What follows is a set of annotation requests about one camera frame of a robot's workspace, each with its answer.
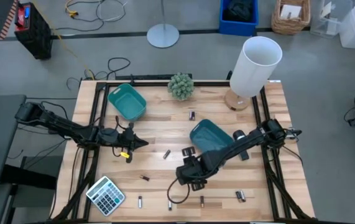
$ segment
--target black metal frame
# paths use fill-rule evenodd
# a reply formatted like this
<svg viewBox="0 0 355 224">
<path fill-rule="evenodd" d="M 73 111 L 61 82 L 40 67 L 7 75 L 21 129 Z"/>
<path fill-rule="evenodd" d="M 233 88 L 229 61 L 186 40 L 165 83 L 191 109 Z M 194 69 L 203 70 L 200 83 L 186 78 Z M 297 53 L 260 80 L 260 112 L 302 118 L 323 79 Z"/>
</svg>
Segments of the black metal frame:
<svg viewBox="0 0 355 224">
<path fill-rule="evenodd" d="M 106 107 L 108 104 L 107 100 L 107 95 L 109 93 L 109 89 L 111 87 L 117 87 L 122 83 L 130 83 L 133 86 L 167 86 L 166 81 L 134 81 L 134 80 L 125 80 L 125 81 L 119 81 L 119 82 L 98 82 L 96 84 L 95 88 L 95 96 L 93 99 L 93 105 L 92 105 L 92 110 L 91 110 L 91 115 L 90 115 L 90 123 L 94 122 L 95 114 L 97 111 L 97 107 L 99 104 L 99 96 L 100 92 L 104 90 L 104 97 L 103 101 L 101 103 L 101 112 L 100 112 L 100 119 L 99 119 L 99 125 L 104 124 L 104 119 L 105 119 L 105 114 L 106 114 Z M 221 81 L 208 81 L 208 82 L 194 82 L 195 86 L 229 86 L 229 80 L 221 80 Z M 262 104 L 263 104 L 263 109 L 264 109 L 264 114 L 265 114 L 265 119 L 270 119 L 270 114 L 269 114 L 269 109 L 268 109 L 268 104 L 267 104 L 267 98 L 265 96 L 265 90 L 264 88 L 261 89 L 260 91 L 260 96 L 262 99 Z M 261 123 L 261 116 L 260 116 L 260 110 L 259 110 L 259 105 L 257 102 L 257 97 L 254 96 L 252 98 L 252 103 L 254 107 L 254 113 L 256 117 L 256 123 L 260 124 Z M 261 147 L 262 149 L 262 157 L 264 161 L 264 168 L 265 171 L 267 172 L 267 169 L 271 169 L 269 165 L 269 157 L 267 155 L 267 148 L 265 146 Z M 87 168 L 88 164 L 88 159 L 89 159 L 89 151 L 94 150 L 94 155 L 92 158 L 92 164 L 94 163 L 94 167 L 97 168 L 98 164 L 98 157 L 99 157 L 99 147 L 96 148 L 91 148 L 91 149 L 85 149 L 83 153 L 83 158 L 81 162 L 81 167 L 80 167 L 80 173 L 79 173 L 79 178 L 78 178 L 78 183 L 77 183 L 77 188 L 83 183 L 83 179 L 85 178 L 85 171 Z M 282 187 L 283 189 L 285 188 L 284 186 L 284 179 L 282 176 L 282 170 L 280 166 L 280 161 L 279 157 L 276 151 L 273 151 L 273 156 L 274 156 L 274 165 L 275 165 L 275 170 L 277 173 L 277 178 L 279 180 L 278 187 Z M 94 174 L 91 174 L 91 180 L 89 181 L 88 188 L 90 188 L 94 182 L 95 182 L 95 170 Z M 283 222 L 283 223 L 333 223 L 333 222 L 324 222 L 324 221 L 318 221 L 317 219 L 311 218 L 311 219 L 292 219 L 290 216 L 290 209 L 288 206 L 288 203 L 285 198 L 282 197 L 282 202 L 284 206 L 284 214 L 285 218 L 279 217 L 279 212 L 278 212 L 278 205 L 277 205 L 277 200 L 275 198 L 275 190 L 274 190 L 274 185 L 273 182 L 270 178 L 267 177 L 267 188 L 269 191 L 269 196 L 270 196 L 270 204 L 271 204 L 271 209 L 272 209 L 272 215 L 274 222 Z M 89 214 L 90 214 L 90 199 L 86 198 L 85 202 L 85 209 L 84 209 L 84 214 L 83 218 L 77 218 L 78 215 L 78 206 L 79 206 L 80 200 L 77 200 L 76 204 L 73 207 L 72 210 L 72 215 L 71 219 L 69 220 L 58 220 L 56 223 L 87 223 L 89 220 Z"/>
</svg>

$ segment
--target green plant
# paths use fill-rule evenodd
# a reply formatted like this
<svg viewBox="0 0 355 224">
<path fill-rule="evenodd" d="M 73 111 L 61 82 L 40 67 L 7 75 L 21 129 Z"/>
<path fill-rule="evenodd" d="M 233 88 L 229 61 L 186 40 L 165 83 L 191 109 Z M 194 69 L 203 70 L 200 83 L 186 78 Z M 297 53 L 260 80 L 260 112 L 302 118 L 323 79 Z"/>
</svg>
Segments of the green plant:
<svg viewBox="0 0 355 224">
<path fill-rule="evenodd" d="M 174 75 L 167 85 L 167 91 L 178 100 L 186 100 L 194 91 L 194 82 L 187 74 Z"/>
</svg>

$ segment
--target wooden tabletop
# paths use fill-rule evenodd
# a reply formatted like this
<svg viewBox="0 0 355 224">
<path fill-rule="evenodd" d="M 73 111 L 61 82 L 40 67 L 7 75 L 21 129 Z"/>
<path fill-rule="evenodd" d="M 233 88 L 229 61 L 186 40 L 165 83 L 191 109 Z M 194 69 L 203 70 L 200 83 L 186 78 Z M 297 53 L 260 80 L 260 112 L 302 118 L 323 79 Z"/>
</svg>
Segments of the wooden tabletop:
<svg viewBox="0 0 355 224">
<path fill-rule="evenodd" d="M 95 85 L 96 82 L 82 82 L 73 114 L 74 122 L 88 124 Z M 166 191 L 176 178 L 176 167 L 183 165 L 181 149 L 192 146 L 189 138 L 190 131 L 202 119 L 210 119 L 230 136 L 237 129 L 248 133 L 256 128 L 252 105 L 243 111 L 228 109 L 224 104 L 223 96 L 229 87 L 196 87 L 193 96 L 187 101 L 174 100 L 167 93 L 167 88 L 162 86 L 135 87 L 135 89 L 147 101 L 147 111 L 142 118 L 134 123 L 134 132 L 140 138 L 148 141 L 149 145 L 134 151 L 134 158 L 130 164 L 126 164 L 122 157 L 114 157 L 110 147 L 100 149 L 96 180 L 104 175 L 107 176 L 121 189 L 126 199 L 108 217 L 102 215 L 91 204 L 91 222 L 272 220 L 260 147 L 248 150 L 250 159 L 247 161 L 241 161 L 238 156 L 227 161 L 216 175 L 208 179 L 205 189 L 191 191 L 186 202 L 179 205 L 173 204 L 172 211 L 168 211 Z M 284 128 L 291 127 L 282 84 L 279 82 L 268 83 L 265 86 L 265 92 L 271 117 L 276 118 Z M 99 101 L 102 102 L 102 100 L 103 95 L 100 95 Z M 96 118 L 99 116 L 100 106 L 101 103 L 99 103 Z M 190 110 L 196 113 L 195 121 L 188 120 Z M 105 127 L 115 127 L 115 115 L 119 115 L 119 113 L 111 103 L 108 103 Z M 119 116 L 119 119 L 122 126 L 127 125 L 127 121 L 123 120 L 122 116 Z M 286 146 L 298 153 L 295 142 L 287 141 Z M 172 152 L 164 160 L 162 157 L 168 149 Z M 196 151 L 197 154 L 200 154 L 200 150 L 196 149 Z M 72 141 L 68 142 L 58 177 L 57 200 L 53 216 L 57 215 L 68 201 L 75 153 L 76 144 Z M 72 192 L 74 192 L 78 180 L 82 154 L 83 150 L 80 149 L 74 168 Z M 291 153 L 281 149 L 280 162 L 287 191 L 305 213 L 314 216 L 300 161 Z M 140 179 L 140 175 L 149 177 L 150 181 Z M 235 191 L 240 189 L 244 191 L 247 198 L 244 203 L 239 203 L 235 195 Z M 275 192 L 282 217 L 284 213 L 280 195 L 277 189 Z M 181 200 L 186 194 L 187 186 L 181 186 L 178 183 L 172 187 L 170 192 L 174 200 Z M 137 206 L 138 196 L 142 196 L 141 209 Z M 205 197 L 204 208 L 200 206 L 200 196 Z M 78 217 L 83 216 L 85 201 L 86 195 L 82 194 Z"/>
</svg>

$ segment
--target calculator display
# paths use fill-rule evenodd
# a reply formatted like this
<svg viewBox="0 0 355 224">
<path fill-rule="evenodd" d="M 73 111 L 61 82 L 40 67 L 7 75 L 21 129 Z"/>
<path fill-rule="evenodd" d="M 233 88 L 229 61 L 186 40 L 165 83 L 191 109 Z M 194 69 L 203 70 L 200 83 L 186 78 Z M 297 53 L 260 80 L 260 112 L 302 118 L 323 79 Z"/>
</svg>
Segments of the calculator display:
<svg viewBox="0 0 355 224">
<path fill-rule="evenodd" d="M 104 184 L 107 182 L 107 179 L 103 179 L 95 188 L 91 190 L 91 192 L 88 193 L 89 197 L 92 197 Z"/>
</svg>

